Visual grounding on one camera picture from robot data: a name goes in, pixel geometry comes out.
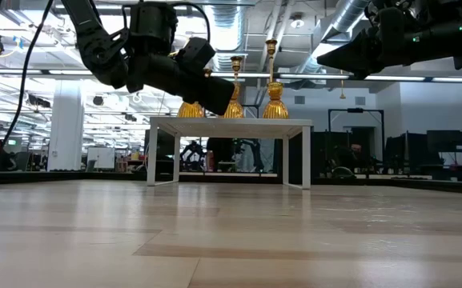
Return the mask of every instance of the black cable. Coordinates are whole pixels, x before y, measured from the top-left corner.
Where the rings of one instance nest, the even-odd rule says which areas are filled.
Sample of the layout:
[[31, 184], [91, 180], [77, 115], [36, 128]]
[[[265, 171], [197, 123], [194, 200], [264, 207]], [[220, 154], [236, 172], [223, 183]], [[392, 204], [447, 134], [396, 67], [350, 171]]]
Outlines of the black cable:
[[211, 42], [211, 30], [209, 28], [209, 19], [207, 18], [207, 15], [206, 15], [206, 12], [204, 12], [204, 10], [202, 8], [200, 8], [199, 6], [191, 3], [191, 2], [186, 2], [186, 1], [181, 1], [181, 2], [176, 2], [176, 3], [173, 3], [171, 4], [172, 7], [176, 7], [176, 6], [191, 6], [193, 8], [195, 8], [196, 10], [198, 10], [202, 16], [204, 17], [204, 20], [206, 20], [206, 27], [207, 27], [207, 41], [208, 42]]
[[33, 36], [33, 39], [31, 40], [30, 47], [28, 48], [28, 52], [26, 52], [26, 58], [24, 59], [24, 66], [22, 68], [22, 79], [21, 79], [21, 90], [19, 92], [19, 103], [17, 105], [17, 110], [15, 111], [14, 120], [12, 120], [12, 123], [10, 124], [10, 128], [8, 128], [5, 139], [3, 140], [3, 143], [1, 145], [2, 148], [5, 146], [6, 142], [8, 141], [8, 138], [12, 134], [12, 130], [14, 129], [15, 124], [17, 123], [17, 120], [21, 113], [22, 100], [24, 99], [24, 86], [26, 84], [26, 73], [28, 71], [28, 64], [30, 62], [31, 51], [33, 50], [33, 47], [35, 46], [35, 43], [37, 42], [38, 36], [40, 35], [42, 28], [44, 27], [44, 22], [46, 21], [46, 18], [47, 18], [47, 15], [49, 14], [49, 10], [51, 9], [51, 6], [53, 6], [53, 0], [49, 0], [49, 2], [47, 3], [46, 9], [44, 10], [44, 14], [42, 15], [42, 21], [38, 25], [37, 32], [35, 32], [35, 35]]

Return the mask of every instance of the wooden floor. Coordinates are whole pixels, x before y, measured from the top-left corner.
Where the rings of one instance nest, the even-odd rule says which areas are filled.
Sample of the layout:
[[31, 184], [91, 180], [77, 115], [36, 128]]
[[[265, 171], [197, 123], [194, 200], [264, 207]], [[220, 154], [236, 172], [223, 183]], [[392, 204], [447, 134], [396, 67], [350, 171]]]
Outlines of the wooden floor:
[[462, 287], [462, 194], [0, 186], [1, 288]]

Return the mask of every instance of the desk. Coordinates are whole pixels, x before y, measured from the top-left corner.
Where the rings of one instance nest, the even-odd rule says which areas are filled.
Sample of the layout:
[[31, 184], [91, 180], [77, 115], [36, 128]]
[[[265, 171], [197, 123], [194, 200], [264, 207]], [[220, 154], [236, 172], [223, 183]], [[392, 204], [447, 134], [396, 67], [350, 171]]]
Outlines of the desk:
[[179, 181], [181, 137], [265, 138], [283, 139], [283, 184], [289, 183], [289, 139], [302, 133], [302, 189], [311, 188], [311, 126], [312, 120], [291, 119], [226, 119], [151, 117], [147, 185], [156, 186], [156, 148], [158, 128], [175, 137], [174, 180]]

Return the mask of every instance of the white wall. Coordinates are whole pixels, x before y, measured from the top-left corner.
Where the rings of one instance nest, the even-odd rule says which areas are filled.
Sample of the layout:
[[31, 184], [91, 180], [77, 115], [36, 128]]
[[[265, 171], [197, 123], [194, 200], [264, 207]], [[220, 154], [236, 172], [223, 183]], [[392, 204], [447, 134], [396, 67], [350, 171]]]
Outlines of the white wall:
[[[462, 84], [403, 83], [401, 102], [404, 130], [462, 130]], [[443, 158], [452, 164], [452, 156]], [[462, 153], [456, 160], [462, 164]]]
[[[247, 87], [247, 103], [253, 103], [256, 89]], [[366, 97], [366, 106], [360, 106], [364, 109], [376, 108], [376, 96], [370, 94], [368, 89], [344, 89], [346, 99], [340, 99], [341, 89], [328, 91], [326, 89], [302, 89], [294, 91], [284, 89], [282, 101], [289, 111], [291, 119], [311, 119], [314, 125], [314, 131], [325, 131], [328, 128], [327, 111], [328, 109], [347, 109], [355, 108], [355, 96]], [[305, 96], [305, 104], [295, 104], [295, 96]], [[259, 116], [263, 114], [264, 107], [267, 105], [269, 97], [264, 96], [263, 105], [259, 109]], [[346, 114], [342, 113], [332, 122], [332, 130], [342, 131], [344, 126], [378, 126], [378, 122], [369, 114]]]
[[385, 138], [400, 136], [404, 130], [399, 83], [390, 85], [376, 95], [376, 108], [384, 110]]

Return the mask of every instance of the gold candlestick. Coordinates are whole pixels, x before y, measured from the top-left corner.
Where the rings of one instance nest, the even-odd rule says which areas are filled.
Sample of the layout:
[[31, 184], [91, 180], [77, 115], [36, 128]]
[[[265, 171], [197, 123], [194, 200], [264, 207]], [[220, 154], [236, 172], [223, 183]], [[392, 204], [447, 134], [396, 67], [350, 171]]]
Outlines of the gold candlestick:
[[284, 103], [280, 100], [283, 92], [283, 84], [273, 81], [273, 54], [276, 51], [277, 41], [267, 40], [267, 51], [270, 58], [270, 82], [268, 83], [268, 95], [270, 102], [264, 107], [263, 118], [288, 119], [289, 113]]
[[241, 69], [241, 61], [243, 60], [240, 56], [231, 57], [232, 69], [234, 71], [234, 93], [232, 94], [227, 110], [222, 118], [243, 118], [244, 112], [243, 107], [238, 102], [239, 90], [241, 85], [238, 82], [238, 72]]

